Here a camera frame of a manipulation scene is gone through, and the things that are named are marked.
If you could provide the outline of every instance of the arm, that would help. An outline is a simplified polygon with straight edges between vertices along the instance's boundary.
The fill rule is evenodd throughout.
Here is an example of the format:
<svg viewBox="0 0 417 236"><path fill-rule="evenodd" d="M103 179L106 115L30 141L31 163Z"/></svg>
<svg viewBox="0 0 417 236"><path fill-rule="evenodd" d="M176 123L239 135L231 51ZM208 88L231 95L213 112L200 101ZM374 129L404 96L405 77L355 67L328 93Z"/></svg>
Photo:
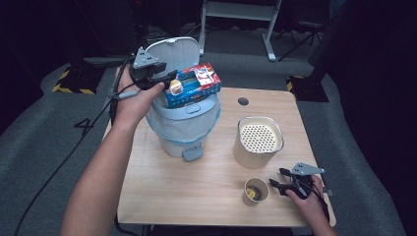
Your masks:
<svg viewBox="0 0 417 236"><path fill-rule="evenodd" d="M319 193L323 195L322 180L316 175L313 175L312 178L313 184L319 189ZM337 235L334 229L328 224L328 220L323 213L322 204L316 195L311 194L309 198L302 200L291 190L287 190L285 193L300 209L316 236Z"/></svg>
<svg viewBox="0 0 417 236"><path fill-rule="evenodd" d="M119 90L130 85L128 66ZM127 90L138 89L133 86ZM119 100L112 128L78 181L64 214L61 235L109 235L119 204L136 127L163 84Z"/></svg>

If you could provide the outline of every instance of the hand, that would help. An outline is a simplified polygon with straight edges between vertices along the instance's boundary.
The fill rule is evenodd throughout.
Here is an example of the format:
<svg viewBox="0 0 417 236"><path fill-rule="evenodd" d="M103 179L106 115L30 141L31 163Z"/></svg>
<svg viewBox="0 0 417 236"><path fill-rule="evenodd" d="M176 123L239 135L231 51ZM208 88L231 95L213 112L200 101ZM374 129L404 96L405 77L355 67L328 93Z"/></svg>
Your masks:
<svg viewBox="0 0 417 236"><path fill-rule="evenodd" d="M118 91L130 86L133 81L129 74L130 64L127 64L123 71ZM131 86L123 90L123 92L131 90L140 90L135 96L120 99L117 104L116 120L113 126L123 126L127 129L135 129L139 122L147 115L152 101L162 92L163 83L159 83L148 90L140 90L137 86Z"/></svg>
<svg viewBox="0 0 417 236"><path fill-rule="evenodd" d="M322 179L317 177L316 175L312 176L313 184L319 190L320 196L323 195L323 184ZM323 213L323 206L320 202L319 198L315 194L310 194L310 196L306 200L300 199L297 194L295 194L291 190L286 190L285 194L291 199L292 202L300 209L301 213L303 214L304 218L307 222L311 225L317 224L327 224L328 220L326 219L325 214Z"/></svg>

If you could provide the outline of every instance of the cardboard box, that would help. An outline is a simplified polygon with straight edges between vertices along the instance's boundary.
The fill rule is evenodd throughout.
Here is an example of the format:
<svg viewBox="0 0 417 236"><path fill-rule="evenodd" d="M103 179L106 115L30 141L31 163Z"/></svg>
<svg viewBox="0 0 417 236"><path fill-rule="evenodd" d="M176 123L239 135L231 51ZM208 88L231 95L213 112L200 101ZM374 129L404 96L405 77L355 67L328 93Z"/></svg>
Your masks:
<svg viewBox="0 0 417 236"><path fill-rule="evenodd" d="M196 101L221 89L221 80L210 63L202 63L179 71L177 80L181 83L183 91L179 94L173 94L169 89L165 91L169 108Z"/></svg>

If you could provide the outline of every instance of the yellow and black tape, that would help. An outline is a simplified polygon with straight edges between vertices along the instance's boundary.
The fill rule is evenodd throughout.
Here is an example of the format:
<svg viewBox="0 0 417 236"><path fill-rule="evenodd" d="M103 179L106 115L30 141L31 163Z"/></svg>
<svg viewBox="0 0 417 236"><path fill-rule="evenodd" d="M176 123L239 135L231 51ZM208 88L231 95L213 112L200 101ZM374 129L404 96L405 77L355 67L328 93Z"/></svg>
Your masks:
<svg viewBox="0 0 417 236"><path fill-rule="evenodd" d="M89 85L88 81L78 78L71 71L71 67L68 67L61 75L52 91L95 94L96 85Z"/></svg>
<svg viewBox="0 0 417 236"><path fill-rule="evenodd" d="M294 94L294 86L292 85L291 81L293 79L305 79L305 77L302 76L290 76L286 79L286 84L287 84L287 89L289 92L291 92L292 94Z"/></svg>

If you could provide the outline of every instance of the perforated container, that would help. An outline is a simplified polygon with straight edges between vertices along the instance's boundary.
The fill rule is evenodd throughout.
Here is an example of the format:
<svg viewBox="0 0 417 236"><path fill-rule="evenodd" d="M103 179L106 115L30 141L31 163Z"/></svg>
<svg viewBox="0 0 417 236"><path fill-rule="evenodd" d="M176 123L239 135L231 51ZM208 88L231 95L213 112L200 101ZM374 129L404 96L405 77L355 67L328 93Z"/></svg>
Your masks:
<svg viewBox="0 0 417 236"><path fill-rule="evenodd" d="M276 122L268 117L244 117L238 123L233 154L248 169L260 169L284 147Z"/></svg>

